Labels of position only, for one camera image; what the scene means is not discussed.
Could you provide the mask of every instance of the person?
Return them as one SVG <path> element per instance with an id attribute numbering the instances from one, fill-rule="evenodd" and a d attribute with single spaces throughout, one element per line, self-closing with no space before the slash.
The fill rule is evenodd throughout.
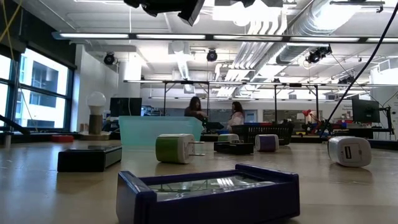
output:
<path id="1" fill-rule="evenodd" d="M 199 97 L 194 96 L 189 102 L 189 107 L 185 109 L 184 116 L 191 116 L 203 121 L 207 118 L 207 114 L 201 110 Z"/>
<path id="2" fill-rule="evenodd" d="M 232 132 L 232 126 L 244 124 L 244 111 L 240 102 L 232 103 L 232 115 L 228 120 L 227 130 Z"/>

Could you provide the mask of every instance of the white box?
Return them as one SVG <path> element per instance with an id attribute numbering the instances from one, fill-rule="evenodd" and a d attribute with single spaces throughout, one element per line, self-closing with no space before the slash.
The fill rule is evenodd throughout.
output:
<path id="1" fill-rule="evenodd" d="M 364 138 L 339 136 L 329 139 L 329 157 L 347 167 L 367 166 L 372 161 L 371 145 Z"/>

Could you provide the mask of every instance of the monitor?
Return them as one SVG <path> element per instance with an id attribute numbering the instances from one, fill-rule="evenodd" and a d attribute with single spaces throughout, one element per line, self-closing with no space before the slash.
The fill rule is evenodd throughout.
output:
<path id="1" fill-rule="evenodd" d="M 352 99 L 353 120 L 355 122 L 380 123 L 379 102 L 370 100 Z"/>
<path id="2" fill-rule="evenodd" d="M 141 116 L 142 98 L 111 98 L 111 117 Z"/>

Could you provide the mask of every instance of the black box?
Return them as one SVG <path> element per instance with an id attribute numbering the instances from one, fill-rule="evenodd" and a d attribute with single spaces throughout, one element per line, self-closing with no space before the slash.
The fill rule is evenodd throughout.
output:
<path id="1" fill-rule="evenodd" d="M 254 152 L 253 147 L 253 143 L 214 142 L 214 151 L 234 155 L 252 154 Z"/>
<path id="2" fill-rule="evenodd" d="M 58 172 L 104 172 L 122 160 L 121 146 L 88 146 L 58 153 Z"/>

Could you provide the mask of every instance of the lamp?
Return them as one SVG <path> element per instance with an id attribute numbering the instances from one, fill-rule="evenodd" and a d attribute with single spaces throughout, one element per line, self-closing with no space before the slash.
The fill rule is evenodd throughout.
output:
<path id="1" fill-rule="evenodd" d="M 99 135 L 102 130 L 102 113 L 106 103 L 105 96 L 98 92 L 92 92 L 86 98 L 86 104 L 90 109 L 88 134 Z"/>

